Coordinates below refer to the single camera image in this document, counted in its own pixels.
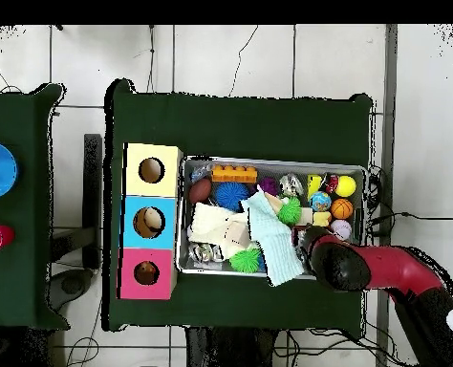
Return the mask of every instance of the green mat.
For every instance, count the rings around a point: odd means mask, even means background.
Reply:
[[[18,179],[0,197],[0,224],[14,241],[0,249],[0,326],[66,329],[47,306],[45,277],[50,263],[51,194],[49,116],[62,94],[56,84],[28,95],[0,94],[0,143],[14,155]]]
[[[176,145],[186,155],[355,164],[369,161],[365,95],[350,100],[134,94],[116,80],[106,94],[103,328],[202,325],[343,328],[360,335],[361,293],[316,281],[269,287],[264,278],[179,274],[169,301],[116,299],[122,144]]]

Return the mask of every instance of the toy block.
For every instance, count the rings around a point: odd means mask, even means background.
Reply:
[[[182,158],[183,153],[176,146],[125,143],[123,169],[126,169],[126,184],[123,194],[177,197]]]
[[[211,179],[213,182],[256,183],[257,170],[253,167],[216,165],[213,167]]]
[[[122,255],[120,299],[170,299],[177,281],[171,249],[124,248]]]
[[[173,249],[177,199],[124,196],[124,248]]]

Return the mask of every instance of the green spiky ball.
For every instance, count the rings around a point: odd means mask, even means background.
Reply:
[[[261,249],[258,248],[241,250],[230,257],[230,264],[241,273],[255,273],[259,270],[260,254]]]
[[[301,217],[301,204],[296,197],[291,197],[287,204],[284,204],[277,214],[277,218],[287,226],[295,225]]]

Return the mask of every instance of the round hole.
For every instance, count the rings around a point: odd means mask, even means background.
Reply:
[[[165,228],[165,217],[154,206],[141,208],[135,214],[133,228],[142,238],[157,238]]]
[[[151,286],[159,280],[159,269],[153,262],[141,262],[135,266],[135,280],[144,286]]]
[[[164,173],[165,167],[157,158],[147,158],[140,163],[139,176],[146,183],[158,183]]]

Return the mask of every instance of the blue ball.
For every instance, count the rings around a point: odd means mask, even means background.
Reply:
[[[248,188],[241,183],[224,182],[216,188],[215,198],[219,206],[240,212],[240,201],[249,197]]]
[[[330,196],[323,191],[317,191],[310,198],[309,206],[313,209],[313,211],[328,211],[331,205],[332,200]]]

